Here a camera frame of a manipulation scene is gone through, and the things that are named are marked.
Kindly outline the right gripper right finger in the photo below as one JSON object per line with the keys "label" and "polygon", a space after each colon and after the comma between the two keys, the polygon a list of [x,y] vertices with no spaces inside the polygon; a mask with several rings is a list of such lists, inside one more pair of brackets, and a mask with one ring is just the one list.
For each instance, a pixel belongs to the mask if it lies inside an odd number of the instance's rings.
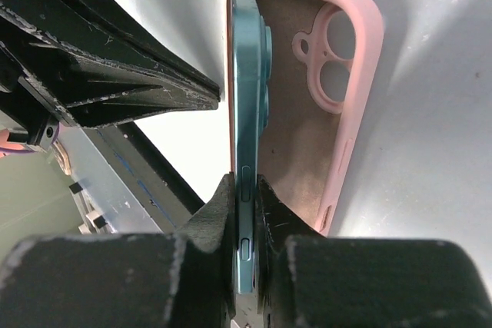
{"label": "right gripper right finger", "polygon": [[258,178],[259,303],[267,327],[489,327],[468,254],[445,240],[323,237]]}

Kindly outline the teal-edged black smartphone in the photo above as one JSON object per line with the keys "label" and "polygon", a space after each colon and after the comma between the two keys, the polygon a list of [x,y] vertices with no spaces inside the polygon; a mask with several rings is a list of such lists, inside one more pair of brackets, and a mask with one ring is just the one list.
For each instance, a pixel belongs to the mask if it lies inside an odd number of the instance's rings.
{"label": "teal-edged black smartphone", "polygon": [[268,124],[272,34],[256,0],[229,0],[229,5],[237,291],[246,294],[254,291],[258,144]]}

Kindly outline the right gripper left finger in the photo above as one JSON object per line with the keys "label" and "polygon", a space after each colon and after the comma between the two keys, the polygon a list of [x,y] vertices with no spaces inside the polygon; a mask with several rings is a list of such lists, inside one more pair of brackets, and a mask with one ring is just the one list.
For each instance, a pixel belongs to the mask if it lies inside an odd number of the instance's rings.
{"label": "right gripper left finger", "polygon": [[235,315],[234,177],[179,230],[46,235],[1,267],[3,327],[228,327]]}

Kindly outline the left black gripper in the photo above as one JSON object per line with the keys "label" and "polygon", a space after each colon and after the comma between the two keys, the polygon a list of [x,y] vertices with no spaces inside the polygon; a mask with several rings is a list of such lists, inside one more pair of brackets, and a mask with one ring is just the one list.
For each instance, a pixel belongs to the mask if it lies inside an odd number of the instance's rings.
{"label": "left black gripper", "polygon": [[219,96],[115,0],[1,0],[4,151],[47,151],[60,124],[214,110]]}

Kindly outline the pink phone case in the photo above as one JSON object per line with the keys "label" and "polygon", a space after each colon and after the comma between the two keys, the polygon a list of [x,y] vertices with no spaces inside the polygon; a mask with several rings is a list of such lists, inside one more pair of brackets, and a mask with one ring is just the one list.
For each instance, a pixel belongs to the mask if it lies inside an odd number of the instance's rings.
{"label": "pink phone case", "polygon": [[[384,21],[373,0],[322,0],[326,4],[314,18],[311,31],[298,32],[292,39],[295,57],[307,68],[307,86],[322,110],[340,117],[334,140],[327,182],[314,222],[314,229],[326,236],[330,230],[364,109],[374,80],[384,39]],[[345,12],[354,28],[352,58],[334,53],[327,39],[327,27],[337,12]],[[329,61],[343,65],[348,73],[343,101],[335,101],[323,91],[320,74]]]}

